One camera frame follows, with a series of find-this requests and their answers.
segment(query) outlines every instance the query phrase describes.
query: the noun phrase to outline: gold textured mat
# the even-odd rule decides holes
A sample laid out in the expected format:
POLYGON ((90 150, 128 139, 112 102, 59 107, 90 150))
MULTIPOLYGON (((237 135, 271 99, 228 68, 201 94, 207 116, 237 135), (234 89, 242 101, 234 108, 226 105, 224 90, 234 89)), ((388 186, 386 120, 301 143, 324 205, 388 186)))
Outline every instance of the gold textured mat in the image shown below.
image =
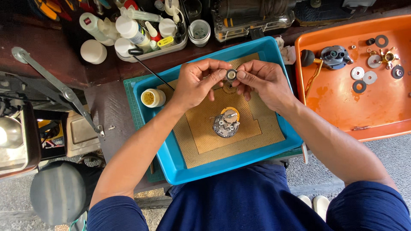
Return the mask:
MULTIPOLYGON (((253 59, 259 59, 257 53, 230 63, 236 69, 242 63, 253 59)), ((177 80, 169 84, 175 88, 177 80)), ((164 84, 157 88, 164 91, 167 103, 173 92, 164 84)), ((285 140, 275 112, 264 104, 258 94, 252 92, 248 103, 242 95, 227 94, 222 88, 217 88, 214 95, 214 102, 210 102, 208 98, 204 99, 201 104, 187 111, 173 129, 187 168, 285 140), (228 106, 239 111, 240 126, 233 137, 222 138, 214 133, 212 125, 214 117, 228 106)))

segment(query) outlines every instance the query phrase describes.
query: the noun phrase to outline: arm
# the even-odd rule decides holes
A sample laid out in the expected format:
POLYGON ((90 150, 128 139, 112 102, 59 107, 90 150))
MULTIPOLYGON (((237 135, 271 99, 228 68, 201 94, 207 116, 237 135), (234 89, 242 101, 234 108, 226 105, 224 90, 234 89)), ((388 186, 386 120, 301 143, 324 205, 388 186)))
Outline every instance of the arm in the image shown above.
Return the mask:
POLYGON ((244 94, 248 101, 250 91, 258 92, 265 104, 283 116, 314 155, 346 185, 367 180, 397 190, 381 161, 370 149, 294 97, 278 64, 253 60, 237 70, 238 81, 233 86, 238 86, 238 94, 244 94))
POLYGON ((100 176, 90 208, 111 196, 133 198, 135 186, 178 120, 186 110, 199 105, 207 94, 213 101, 212 87, 217 83, 222 86, 221 80, 230 68, 229 63, 212 59, 183 64, 172 99, 113 156, 100 176))

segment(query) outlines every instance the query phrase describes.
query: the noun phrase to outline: hand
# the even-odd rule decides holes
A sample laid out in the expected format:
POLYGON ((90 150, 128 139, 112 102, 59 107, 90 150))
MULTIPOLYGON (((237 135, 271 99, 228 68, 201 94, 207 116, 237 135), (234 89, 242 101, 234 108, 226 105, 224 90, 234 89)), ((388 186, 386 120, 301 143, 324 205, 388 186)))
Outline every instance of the hand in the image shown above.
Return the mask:
POLYGON ((259 94, 267 107, 283 113, 288 105, 296 101, 280 65, 272 62, 252 60, 237 68, 237 93, 244 99, 251 99, 251 91, 259 94))
POLYGON ((228 62, 209 58, 181 65, 177 87, 171 100, 184 112, 199 105, 207 94, 210 101, 214 101, 212 87, 216 84, 222 87, 221 80, 231 68, 228 62))

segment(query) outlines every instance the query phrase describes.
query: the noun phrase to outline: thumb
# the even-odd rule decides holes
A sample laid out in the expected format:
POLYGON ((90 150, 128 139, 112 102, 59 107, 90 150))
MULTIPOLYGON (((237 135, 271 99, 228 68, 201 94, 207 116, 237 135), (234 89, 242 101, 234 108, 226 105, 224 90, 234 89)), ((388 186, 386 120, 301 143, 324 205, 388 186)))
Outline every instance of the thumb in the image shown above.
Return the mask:
POLYGON ((245 71, 238 71, 237 79, 241 83, 248 85, 250 87, 254 87, 254 88, 259 88, 260 86, 264 84, 264 80, 260 79, 259 77, 253 74, 245 72, 245 71))
POLYGON ((214 85, 220 82, 222 79, 225 78, 227 71, 224 69, 219 69, 213 73, 211 73, 206 79, 201 81, 207 89, 211 89, 214 85))

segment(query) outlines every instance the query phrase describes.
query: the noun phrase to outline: white washer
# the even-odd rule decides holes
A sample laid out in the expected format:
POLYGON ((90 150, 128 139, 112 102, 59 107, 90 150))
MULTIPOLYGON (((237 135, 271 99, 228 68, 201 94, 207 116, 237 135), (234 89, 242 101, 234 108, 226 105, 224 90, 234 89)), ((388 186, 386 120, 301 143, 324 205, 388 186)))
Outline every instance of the white washer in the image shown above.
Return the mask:
POLYGON ((372 84, 372 83, 374 83, 375 81, 377 80, 377 74, 375 73, 375 72, 373 72, 373 71, 367 71, 365 74, 364 74, 364 78, 363 78, 363 81, 366 83, 366 84, 372 84))
POLYGON ((355 67, 351 70, 351 77, 355 80, 362 79, 364 76, 364 69, 362 67, 355 67))
POLYGON ((372 55, 368 58, 367 64, 370 68, 377 68, 381 65, 379 61, 381 61, 381 56, 379 55, 372 55))

